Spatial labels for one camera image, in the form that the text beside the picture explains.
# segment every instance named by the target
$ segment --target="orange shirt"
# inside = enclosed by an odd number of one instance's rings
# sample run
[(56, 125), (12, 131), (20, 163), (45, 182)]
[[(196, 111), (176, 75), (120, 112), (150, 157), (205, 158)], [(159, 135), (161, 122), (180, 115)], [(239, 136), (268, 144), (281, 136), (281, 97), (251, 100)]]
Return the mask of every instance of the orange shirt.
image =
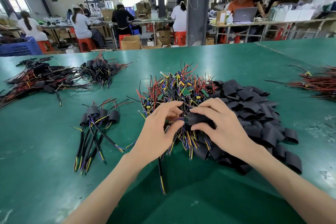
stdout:
[(227, 10), (234, 13), (235, 10), (238, 8), (248, 8), (248, 7), (254, 7), (253, 0), (246, 0), (243, 4), (239, 4), (238, 0), (234, 0), (229, 4), (229, 7), (227, 8)]

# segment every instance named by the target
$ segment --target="hand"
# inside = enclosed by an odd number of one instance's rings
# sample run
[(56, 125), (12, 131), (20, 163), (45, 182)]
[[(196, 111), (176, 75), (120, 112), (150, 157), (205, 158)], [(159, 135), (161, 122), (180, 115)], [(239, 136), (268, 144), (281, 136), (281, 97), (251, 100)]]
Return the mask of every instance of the hand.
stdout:
[(258, 149), (259, 145), (247, 136), (236, 114), (219, 98), (211, 98), (190, 111), (207, 116), (217, 126), (216, 129), (212, 129), (207, 123), (198, 123), (193, 125), (191, 130), (205, 132), (215, 144), (229, 154), (247, 162), (246, 158), (251, 151)]
[(184, 121), (174, 122), (166, 133), (163, 126), (166, 118), (177, 118), (182, 113), (178, 108), (182, 104), (180, 101), (162, 103), (146, 118), (140, 136), (129, 153), (141, 167), (160, 157), (172, 144), (175, 133), (184, 125)]

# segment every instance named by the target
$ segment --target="ponytail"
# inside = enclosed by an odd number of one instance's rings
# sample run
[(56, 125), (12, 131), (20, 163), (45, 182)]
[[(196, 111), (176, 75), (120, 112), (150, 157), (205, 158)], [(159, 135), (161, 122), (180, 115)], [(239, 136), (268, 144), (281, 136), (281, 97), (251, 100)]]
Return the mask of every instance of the ponytail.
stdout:
[(186, 7), (186, 5), (184, 4), (184, 1), (181, 1), (181, 10), (182, 11), (185, 11), (185, 10), (187, 10), (187, 7)]
[(27, 11), (21, 11), (20, 15), (21, 15), (21, 17), (23, 18), (23, 21), (24, 21), (24, 23), (25, 23), (27, 29), (28, 29), (29, 31), (31, 31), (31, 30), (32, 30), (32, 27), (31, 27), (31, 25), (30, 25), (30, 23), (29, 23), (29, 20), (28, 20), (28, 18), (30, 18), (29, 13), (28, 13)]
[(80, 12), (80, 8), (74, 8), (73, 9), (73, 15), (72, 15), (72, 21), (73, 21), (73, 23), (76, 23), (76, 16), (77, 16), (77, 14)]

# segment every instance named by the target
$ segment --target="right hand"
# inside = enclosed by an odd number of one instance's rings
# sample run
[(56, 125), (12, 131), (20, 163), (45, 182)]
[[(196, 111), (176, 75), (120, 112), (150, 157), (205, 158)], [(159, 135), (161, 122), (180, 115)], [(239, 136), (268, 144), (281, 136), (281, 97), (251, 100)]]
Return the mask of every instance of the right hand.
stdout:
[(203, 131), (219, 148), (229, 154), (247, 162), (250, 153), (259, 149), (259, 145), (247, 136), (236, 114), (219, 98), (208, 99), (198, 107), (190, 109), (190, 112), (207, 116), (217, 126), (213, 129), (207, 123), (198, 123), (193, 125), (191, 130)]

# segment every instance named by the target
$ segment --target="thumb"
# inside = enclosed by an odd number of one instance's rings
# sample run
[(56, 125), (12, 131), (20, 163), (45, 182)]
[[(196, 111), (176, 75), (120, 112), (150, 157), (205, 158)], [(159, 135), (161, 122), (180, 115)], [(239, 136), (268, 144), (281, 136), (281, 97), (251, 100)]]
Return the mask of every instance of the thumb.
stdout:
[(203, 123), (203, 122), (192, 125), (191, 130), (201, 130), (204, 133), (206, 133), (209, 137), (211, 137), (211, 134), (214, 131), (214, 129), (211, 128), (207, 123)]
[(166, 132), (166, 135), (169, 139), (173, 140), (175, 133), (184, 125), (184, 121), (183, 120), (179, 120), (174, 122), (170, 128), (168, 129), (168, 131)]

